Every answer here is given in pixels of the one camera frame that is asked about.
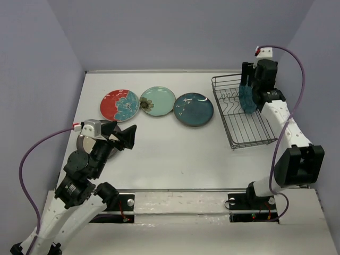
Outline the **grey rimmed cream plate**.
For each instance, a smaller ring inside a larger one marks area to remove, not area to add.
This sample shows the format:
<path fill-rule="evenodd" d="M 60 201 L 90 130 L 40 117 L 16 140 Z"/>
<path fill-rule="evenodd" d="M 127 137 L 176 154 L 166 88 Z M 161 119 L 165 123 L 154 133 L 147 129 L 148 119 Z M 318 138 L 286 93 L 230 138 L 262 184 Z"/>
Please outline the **grey rimmed cream plate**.
<path fill-rule="evenodd" d="M 100 120 L 101 124 L 107 124 L 109 123 L 108 120 Z M 116 127 L 114 128 L 115 131 L 121 131 L 121 128 L 116 125 Z M 95 140 L 93 138 L 90 138 L 88 136 L 84 136 L 81 133 L 79 133 L 77 140 L 76 140 L 76 148 L 77 150 L 81 150 L 84 151 L 88 154 L 91 153 L 94 145 L 95 145 Z M 111 159 L 116 153 L 118 152 L 118 150 L 116 148 L 112 149 L 112 151 L 109 154 L 108 159 Z"/>

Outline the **teal scalloped beaded plate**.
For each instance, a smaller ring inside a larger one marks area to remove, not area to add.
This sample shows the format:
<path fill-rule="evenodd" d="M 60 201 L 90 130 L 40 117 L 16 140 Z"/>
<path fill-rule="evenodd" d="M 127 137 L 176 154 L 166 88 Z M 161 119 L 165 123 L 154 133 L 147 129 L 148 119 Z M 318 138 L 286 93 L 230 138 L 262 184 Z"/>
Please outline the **teal scalloped beaded plate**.
<path fill-rule="evenodd" d="M 239 102 L 242 110 L 246 114 L 252 114 L 257 110 L 257 105 L 252 98 L 252 88 L 250 86 L 239 86 Z"/>

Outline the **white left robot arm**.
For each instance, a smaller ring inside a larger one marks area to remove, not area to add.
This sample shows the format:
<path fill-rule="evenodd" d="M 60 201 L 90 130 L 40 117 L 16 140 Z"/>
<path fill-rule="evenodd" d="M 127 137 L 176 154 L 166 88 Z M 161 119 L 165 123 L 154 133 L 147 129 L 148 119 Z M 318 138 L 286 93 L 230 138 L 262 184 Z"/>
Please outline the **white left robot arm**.
<path fill-rule="evenodd" d="M 69 155 L 63 168 L 65 176 L 44 215 L 29 195 L 22 175 L 26 158 L 41 142 L 24 154 L 19 165 L 19 181 L 36 213 L 37 226 L 24 241 L 11 247 L 11 254 L 62 254 L 71 239 L 99 213 L 115 207 L 124 213 L 119 192 L 111 184 L 92 183 L 100 177 L 114 149 L 123 151 L 134 146 L 137 126 L 124 130 L 116 130 L 116 126 L 115 121 L 102 123 L 89 119 L 68 129 L 94 139 L 95 144 L 90 153 L 76 150 Z"/>

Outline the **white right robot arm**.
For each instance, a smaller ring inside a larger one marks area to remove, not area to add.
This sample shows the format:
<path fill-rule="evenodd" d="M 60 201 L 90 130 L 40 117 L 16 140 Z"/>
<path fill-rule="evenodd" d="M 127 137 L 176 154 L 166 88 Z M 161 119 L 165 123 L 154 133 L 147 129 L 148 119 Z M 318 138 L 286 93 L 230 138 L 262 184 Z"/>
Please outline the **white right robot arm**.
<path fill-rule="evenodd" d="M 291 117 L 286 98 L 275 88 L 278 63 L 261 59 L 242 64 L 239 101 L 245 113 L 259 111 L 278 138 L 268 177 L 248 185 L 245 204 L 259 207 L 274 193 L 316 183 L 325 151 L 313 145 Z"/>

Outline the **red and blue floral plate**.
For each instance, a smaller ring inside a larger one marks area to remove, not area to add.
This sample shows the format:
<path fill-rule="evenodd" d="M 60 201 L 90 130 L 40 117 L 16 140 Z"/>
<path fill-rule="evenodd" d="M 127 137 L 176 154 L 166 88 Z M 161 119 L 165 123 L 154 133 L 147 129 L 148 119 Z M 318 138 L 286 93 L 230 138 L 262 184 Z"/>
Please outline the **red and blue floral plate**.
<path fill-rule="evenodd" d="M 125 122 L 139 111 L 139 97 L 130 90 L 109 92 L 100 103 L 100 113 L 109 121 Z"/>

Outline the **mint green flower plate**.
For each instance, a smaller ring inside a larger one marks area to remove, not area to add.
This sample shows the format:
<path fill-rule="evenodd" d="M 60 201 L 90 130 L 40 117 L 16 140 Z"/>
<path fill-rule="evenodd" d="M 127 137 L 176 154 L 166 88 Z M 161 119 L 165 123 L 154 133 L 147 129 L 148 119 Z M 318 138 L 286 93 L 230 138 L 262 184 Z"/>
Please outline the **mint green flower plate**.
<path fill-rule="evenodd" d="M 176 97 L 166 87 L 148 88 L 140 97 L 140 108 L 147 114 L 160 117 L 173 110 Z"/>

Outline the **dark teal blossom plate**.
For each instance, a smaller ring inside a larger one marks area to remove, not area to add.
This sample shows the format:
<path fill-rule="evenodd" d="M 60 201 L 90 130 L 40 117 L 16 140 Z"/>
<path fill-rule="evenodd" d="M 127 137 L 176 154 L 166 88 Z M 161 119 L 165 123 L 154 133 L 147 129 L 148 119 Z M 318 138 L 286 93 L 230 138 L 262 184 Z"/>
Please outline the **dark teal blossom plate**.
<path fill-rule="evenodd" d="M 173 112 L 182 124 L 196 128 L 206 125 L 212 119 L 214 107 L 206 96 L 190 92 L 178 97 Z"/>

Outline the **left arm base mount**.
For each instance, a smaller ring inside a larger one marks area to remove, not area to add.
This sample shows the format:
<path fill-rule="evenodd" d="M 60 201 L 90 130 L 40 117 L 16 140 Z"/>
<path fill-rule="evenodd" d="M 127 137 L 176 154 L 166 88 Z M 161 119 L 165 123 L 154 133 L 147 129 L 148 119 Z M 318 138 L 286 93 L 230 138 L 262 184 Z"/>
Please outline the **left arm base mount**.
<path fill-rule="evenodd" d="M 92 223 L 133 224 L 134 199 L 134 194 L 120 194 L 118 202 L 95 216 Z"/>

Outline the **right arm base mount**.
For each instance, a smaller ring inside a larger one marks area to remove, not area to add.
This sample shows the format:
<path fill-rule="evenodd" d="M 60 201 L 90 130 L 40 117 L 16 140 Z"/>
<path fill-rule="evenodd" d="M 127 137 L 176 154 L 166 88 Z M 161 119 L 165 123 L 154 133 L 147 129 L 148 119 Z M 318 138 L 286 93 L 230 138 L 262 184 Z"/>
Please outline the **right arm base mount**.
<path fill-rule="evenodd" d="M 229 211 L 231 223 L 251 223 L 278 221 L 278 213 L 273 196 L 248 200 L 245 193 L 230 193 L 224 203 Z"/>

